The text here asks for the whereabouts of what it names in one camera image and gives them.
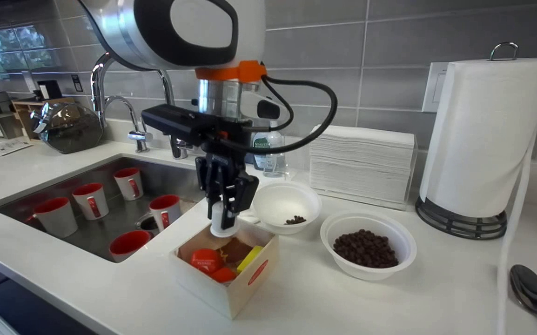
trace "sink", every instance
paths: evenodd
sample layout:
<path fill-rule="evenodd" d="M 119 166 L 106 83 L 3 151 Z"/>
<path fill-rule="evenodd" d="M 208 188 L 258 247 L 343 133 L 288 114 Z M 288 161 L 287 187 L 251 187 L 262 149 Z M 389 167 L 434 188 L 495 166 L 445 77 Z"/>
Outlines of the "sink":
<path fill-rule="evenodd" d="M 121 195 L 113 174 L 124 168 L 141 170 L 145 195 L 126 201 Z M 84 184 L 100 182 L 105 190 L 109 214 L 96 221 L 87 221 L 72 197 L 72 191 Z M 60 238 L 73 246 L 86 250 L 108 261 L 109 245 L 118 236 L 136 229 L 143 216 L 149 213 L 149 203 L 159 195 L 175 194 L 181 198 L 182 214 L 190 210 L 205 196 L 198 187 L 196 170 L 167 166 L 130 157 L 115 157 L 96 163 L 88 170 L 68 174 L 58 180 L 45 182 L 35 188 L 11 195 L 0 201 L 0 213 L 20 222 L 33 214 L 33 208 L 55 197 L 70 199 L 79 229 L 66 238 Z M 27 225 L 47 234 L 38 220 Z"/>

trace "kitchen faucet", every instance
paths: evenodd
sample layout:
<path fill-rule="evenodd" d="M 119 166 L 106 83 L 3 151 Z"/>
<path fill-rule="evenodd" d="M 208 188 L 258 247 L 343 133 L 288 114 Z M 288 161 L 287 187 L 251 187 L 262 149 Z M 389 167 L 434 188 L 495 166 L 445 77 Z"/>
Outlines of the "kitchen faucet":
<path fill-rule="evenodd" d="M 126 106 L 128 106 L 128 109 L 130 110 L 130 117 L 132 119 L 132 124 L 134 125 L 134 131 L 131 131 L 128 134 L 128 138 L 136 141 L 137 153 L 147 152 L 149 149 L 147 148 L 145 142 L 147 140 L 150 140 L 150 134 L 147 133 L 147 128 L 144 123 L 142 124 L 144 127 L 143 132 L 139 130 L 138 122 L 136 121 L 136 116 L 134 114 L 134 108 L 132 108 L 132 104 L 130 104 L 130 102 L 128 102 L 128 100 L 126 100 L 125 98 L 119 96 L 113 96 L 105 99 L 105 89 L 103 87 L 103 81 L 105 79 L 105 73 L 109 69 L 109 66 L 113 64 L 113 62 L 114 59 L 111 57 L 111 55 L 109 55 L 109 53 L 104 53 L 101 57 L 99 57 L 93 67 L 93 70 L 90 75 L 90 82 L 92 87 L 91 100 L 93 110 L 99 116 L 99 122 L 101 123 L 101 127 L 106 127 L 107 123 L 105 121 L 105 109 L 107 108 L 107 106 L 109 106 L 109 104 L 114 100 L 120 100 L 124 104 L 126 104 Z M 166 103 L 171 106 L 175 106 L 173 88 L 171 87 L 171 80 L 169 78 L 169 75 L 167 75 L 167 72 L 164 70 L 157 70 L 157 73 L 161 78 Z M 173 157 L 175 159 L 185 159 L 186 157 L 188 157 L 187 149 L 194 148 L 192 145 L 186 143 L 185 141 L 182 141 L 179 138 L 175 138 L 175 136 L 169 136 L 169 138 L 171 152 L 173 153 Z"/>

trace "white cup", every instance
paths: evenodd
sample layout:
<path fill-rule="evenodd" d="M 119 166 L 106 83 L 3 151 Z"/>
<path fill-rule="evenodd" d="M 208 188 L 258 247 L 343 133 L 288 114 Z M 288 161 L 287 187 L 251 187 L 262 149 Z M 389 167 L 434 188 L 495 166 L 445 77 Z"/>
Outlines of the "white cup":
<path fill-rule="evenodd" d="M 94 182 L 82 185 L 72 192 L 74 199 L 79 204 L 84 218 L 89 221 L 100 219 L 109 214 L 103 184 Z"/>
<path fill-rule="evenodd" d="M 144 195 L 141 171 L 135 167 L 119 170 L 114 174 L 115 182 L 120 187 L 121 195 L 126 201 L 132 201 Z"/>
<path fill-rule="evenodd" d="M 180 198 L 177 195 L 162 195 L 151 201 L 149 209 L 159 227 L 159 232 L 169 227 L 181 216 Z"/>
<path fill-rule="evenodd" d="M 151 240 L 148 231 L 133 230 L 120 235 L 109 245 L 109 253 L 116 263 L 123 261 L 137 252 Z"/>
<path fill-rule="evenodd" d="M 72 235 L 79 229 L 68 198 L 54 198 L 33 208 L 33 215 L 25 222 L 38 219 L 45 230 L 60 238 Z"/>

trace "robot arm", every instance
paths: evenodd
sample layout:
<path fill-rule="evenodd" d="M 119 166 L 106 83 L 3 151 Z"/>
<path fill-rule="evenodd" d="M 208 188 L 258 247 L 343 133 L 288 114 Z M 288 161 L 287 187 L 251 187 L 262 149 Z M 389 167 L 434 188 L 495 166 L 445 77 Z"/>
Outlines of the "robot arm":
<path fill-rule="evenodd" d="M 337 99 L 325 85 L 279 80 L 267 75 L 264 51 L 264 0 L 78 0 L 103 47 L 118 63 L 139 71 L 194 69 L 202 80 L 262 81 L 282 104 L 252 92 L 238 95 L 239 112 L 248 117 L 285 121 L 277 127 L 252 127 L 251 121 L 196 113 L 164 104 L 143 110 L 143 121 L 166 135 L 200 146 L 196 159 L 201 189 L 208 200 L 211 232 L 236 233 L 236 216 L 251 206 L 258 178 L 245 171 L 247 153 L 285 153 L 316 139 L 333 120 Z M 252 132 L 287 127 L 294 112 L 272 88 L 305 85 L 328 93 L 332 106 L 322 125 L 297 143 L 251 148 Z"/>

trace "paper towel roll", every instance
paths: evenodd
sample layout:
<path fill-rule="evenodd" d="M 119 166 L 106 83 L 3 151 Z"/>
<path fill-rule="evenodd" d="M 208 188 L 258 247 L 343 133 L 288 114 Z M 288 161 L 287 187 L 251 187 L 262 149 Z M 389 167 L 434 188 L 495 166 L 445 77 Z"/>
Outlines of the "paper towel roll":
<path fill-rule="evenodd" d="M 456 214 L 505 210 L 537 127 L 537 59 L 449 63 L 420 187 Z"/>

